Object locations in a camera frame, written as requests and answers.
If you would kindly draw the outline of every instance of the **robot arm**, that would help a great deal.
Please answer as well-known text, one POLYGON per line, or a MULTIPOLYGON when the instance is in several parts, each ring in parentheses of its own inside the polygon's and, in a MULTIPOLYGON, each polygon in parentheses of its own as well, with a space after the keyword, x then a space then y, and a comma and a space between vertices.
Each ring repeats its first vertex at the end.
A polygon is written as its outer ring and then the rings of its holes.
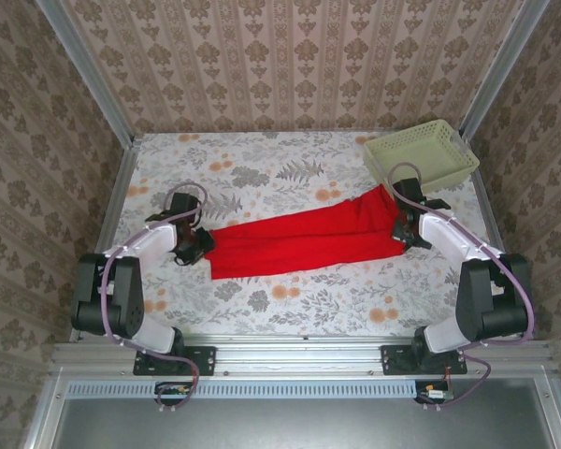
MULTIPOLYGON (((174 194, 171 207, 148 221, 159 221, 194 210, 197 199, 174 194)), ((195 216, 148 228, 132 247, 117 255, 108 274, 108 322, 112 332, 160 354, 182 352, 182 335, 176 328, 162 325, 145 313, 141 276, 167 253, 174 253, 180 265, 190 265, 214 248, 211 234, 195 229, 195 216)), ((78 285, 72 301, 71 322, 75 329, 104 335, 100 307, 100 284, 107 260, 114 253, 89 253, 78 263, 78 285)))
MULTIPOLYGON (((519 293, 490 257, 453 227, 456 218, 449 205, 442 200, 427 200, 416 179, 402 180, 394 187, 407 199, 446 216, 425 213, 398 199, 401 215, 396 221, 394 238, 404 241, 407 248, 435 246, 461 269, 455 315, 416 331, 412 346, 417 348, 420 362, 472 342, 524 332, 527 312, 519 293), (493 286, 500 287, 502 293, 493 294, 493 286)), ((484 246, 529 294, 530 271, 526 260, 519 254, 505 254, 488 244, 484 246)))

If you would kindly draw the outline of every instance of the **patterned fabric surface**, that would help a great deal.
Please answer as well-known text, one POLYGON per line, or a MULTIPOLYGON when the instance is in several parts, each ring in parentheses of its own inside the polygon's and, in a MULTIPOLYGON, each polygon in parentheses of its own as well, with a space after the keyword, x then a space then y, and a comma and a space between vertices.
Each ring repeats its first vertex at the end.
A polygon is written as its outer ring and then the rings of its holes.
MULTIPOLYGON (((141 144, 116 241, 194 180, 209 191, 204 227, 217 228, 337 204, 376 184, 363 164, 371 135, 354 132, 160 134, 141 144)), ((188 191, 197 195, 197 189, 188 191)), ((471 181, 435 193, 485 238, 471 181)), ((437 252, 279 276, 212 281, 209 262, 171 256, 144 275, 147 311, 192 333, 412 335, 453 314, 459 274, 437 252)))
POLYGON ((48 21, 0 0, 0 448, 18 447, 67 340, 122 149, 48 21))
POLYGON ((137 134, 457 128, 523 0, 64 0, 137 134))
POLYGON ((539 336, 561 374, 561 1, 551 1, 472 147, 506 247, 533 263, 539 336))

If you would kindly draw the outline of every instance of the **black mounting plate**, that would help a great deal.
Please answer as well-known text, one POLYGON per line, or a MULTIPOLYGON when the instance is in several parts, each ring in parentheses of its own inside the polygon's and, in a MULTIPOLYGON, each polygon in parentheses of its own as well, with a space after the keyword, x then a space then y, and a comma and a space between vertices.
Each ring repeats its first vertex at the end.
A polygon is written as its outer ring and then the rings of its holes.
POLYGON ((445 373, 445 366, 449 367, 451 374, 467 374, 468 366, 466 360, 459 359, 459 353, 438 354, 439 363, 435 367, 426 367, 422 370, 412 360, 411 345, 409 344, 387 344, 381 346, 382 374, 385 376, 404 376, 415 374, 441 374, 445 373))
MULTIPOLYGON (((213 376, 216 367, 216 346, 185 346, 183 357, 189 358, 199 368, 200 376, 213 376)), ((186 363, 161 360, 137 352, 133 374, 136 376, 191 376, 186 363)))

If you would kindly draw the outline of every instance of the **cable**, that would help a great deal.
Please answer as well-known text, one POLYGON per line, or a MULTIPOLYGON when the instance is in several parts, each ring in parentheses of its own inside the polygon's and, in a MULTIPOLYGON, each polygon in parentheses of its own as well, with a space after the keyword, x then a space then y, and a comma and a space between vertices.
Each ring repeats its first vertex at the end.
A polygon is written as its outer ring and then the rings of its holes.
MULTIPOLYGON (((170 189, 168 191, 168 193, 166 194, 165 203, 167 203, 167 199, 170 198, 178 189, 180 189, 181 187, 189 186, 189 185, 197 187, 199 190, 201 190, 202 193, 204 194, 204 200, 201 203, 198 203, 197 207, 193 210, 190 210, 190 211, 187 211, 187 212, 184 212, 184 213, 179 213, 177 215, 173 215, 169 218, 166 218, 166 219, 164 219, 160 222, 155 222, 153 224, 147 225, 143 229, 141 229, 139 232, 137 232, 133 237, 131 237, 129 240, 127 240, 122 246, 117 248, 110 255, 106 264, 104 265, 104 272, 102 273, 102 282, 100 283, 100 309, 101 309, 101 312, 102 312, 102 324, 104 326, 104 331, 106 332, 107 337, 110 338, 112 340, 112 342, 114 342, 115 344, 127 347, 127 348, 134 349, 136 351, 140 351, 143 354, 147 354, 147 355, 150 355, 152 357, 159 358, 161 360, 177 361, 177 362, 181 362, 181 363, 186 363, 187 365, 189 365, 192 368, 192 374, 194 376, 193 384, 192 384, 191 388, 189 389, 189 392, 187 393, 187 396, 185 396, 185 398, 183 400, 181 400, 178 404, 176 404, 175 407, 181 407, 182 405, 187 403, 189 398, 195 392, 195 389, 197 388, 197 383, 199 382, 199 368, 197 367, 197 365, 194 363, 193 360, 190 360, 188 358, 180 357, 180 356, 176 356, 176 355, 164 355, 164 354, 156 353, 155 351, 152 351, 150 349, 146 349, 146 348, 134 343, 133 341, 130 341, 128 339, 122 339, 121 337, 118 337, 118 336, 114 335, 112 333, 112 327, 110 327, 110 323, 108 322, 107 289, 108 289, 108 275, 110 273, 110 269, 112 267, 112 264, 114 263, 114 261, 116 260, 116 257, 118 255, 120 255, 121 253, 126 251, 126 249, 128 247, 133 246, 139 239, 143 238, 147 233, 149 233, 149 232, 151 232, 151 231, 153 231, 153 230, 155 230, 159 227, 167 225, 168 223, 173 222, 175 220, 178 220, 180 218, 185 218, 185 217, 189 217, 191 215, 194 215, 194 214, 196 214, 196 213, 198 213, 199 211, 202 210, 204 205, 208 202, 208 192, 206 191, 206 189, 202 185, 200 185, 196 182, 191 182, 191 181, 182 182, 182 183, 174 186, 172 189, 170 189)), ((166 408, 166 406, 162 403, 162 392, 159 393, 156 402, 158 402, 158 405, 160 405, 160 410, 163 410, 164 408, 166 408)))
POLYGON ((450 406, 462 401, 463 399, 467 398, 476 389, 478 389, 484 382, 486 382, 486 379, 488 379, 488 376, 490 375, 490 373, 492 371, 492 367, 490 366, 490 363, 486 362, 485 360, 481 360, 477 357, 467 355, 464 351, 466 349, 474 348, 474 347, 476 347, 476 346, 478 346, 482 343, 501 345, 501 346, 519 345, 519 344, 525 343, 526 341, 528 341, 532 337, 532 334, 534 332, 534 324, 535 324, 534 310, 532 308, 532 303, 530 301, 530 298, 527 295, 527 293, 525 292, 523 286, 515 278, 513 273, 507 267, 505 267, 505 265, 498 259, 498 257, 496 257, 496 255, 494 255, 491 251, 489 251, 486 248, 486 243, 485 242, 478 239, 474 234, 472 234, 467 229, 465 229, 456 220, 454 220, 453 217, 450 217, 450 216, 448 216, 448 215, 446 215, 446 214, 444 214, 444 213, 442 213, 438 210, 430 209, 430 208, 428 208, 428 207, 426 207, 422 204, 416 203, 415 201, 411 201, 410 199, 405 198, 403 195, 401 195, 395 189, 395 187, 393 186, 393 175, 395 174, 395 170, 399 167, 410 167, 413 170, 415 170, 416 174, 418 175, 418 182, 420 183, 420 185, 422 185, 422 173, 420 171, 420 168, 418 168, 416 165, 414 165, 410 162, 401 162, 401 163, 397 164, 396 166, 394 166, 388 174, 388 184, 389 184, 389 187, 390 187, 391 191, 393 192, 393 195, 396 196, 401 201, 403 201, 404 203, 409 204, 410 206, 413 206, 414 208, 417 208, 419 210, 423 210, 426 213, 430 213, 432 215, 435 215, 435 216, 441 218, 442 220, 447 221, 447 223, 452 225, 457 231, 459 231, 459 233, 461 235, 463 235, 464 237, 466 237, 467 239, 472 241, 472 243, 474 245, 476 245, 476 248, 479 249, 480 251, 482 251, 483 253, 485 253, 495 263, 495 265, 501 270, 501 272, 503 272, 505 274, 505 276, 507 276, 507 278, 511 281, 511 284, 513 285, 515 290, 517 290, 518 293, 520 294, 520 296, 522 297, 522 301, 524 302, 525 310, 526 310, 526 313, 527 313, 527 329, 526 329, 524 335, 521 338, 519 338, 518 340, 488 339, 486 341, 473 342, 473 343, 468 344, 468 345, 459 349, 461 356, 463 356, 466 360, 469 360, 470 362, 480 363, 481 365, 484 365, 486 367, 486 372, 478 380, 478 382, 476 382, 474 385, 472 385, 469 388, 468 391, 466 391, 464 394, 462 394, 458 398, 455 398, 455 399, 450 400, 448 402, 444 402, 440 405, 434 404, 433 401, 429 398, 425 398, 424 396, 418 395, 419 398, 422 398, 426 402, 429 402, 431 405, 434 405, 436 410, 440 410, 440 408, 450 407, 450 406))

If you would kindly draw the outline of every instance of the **red cloth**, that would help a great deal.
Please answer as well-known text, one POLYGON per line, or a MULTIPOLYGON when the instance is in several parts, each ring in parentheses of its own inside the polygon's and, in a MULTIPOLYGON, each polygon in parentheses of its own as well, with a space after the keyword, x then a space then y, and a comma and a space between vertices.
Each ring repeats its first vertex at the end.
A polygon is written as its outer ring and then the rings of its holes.
POLYGON ((336 206, 212 231, 212 279, 282 274, 403 254, 398 210, 379 186, 336 206))

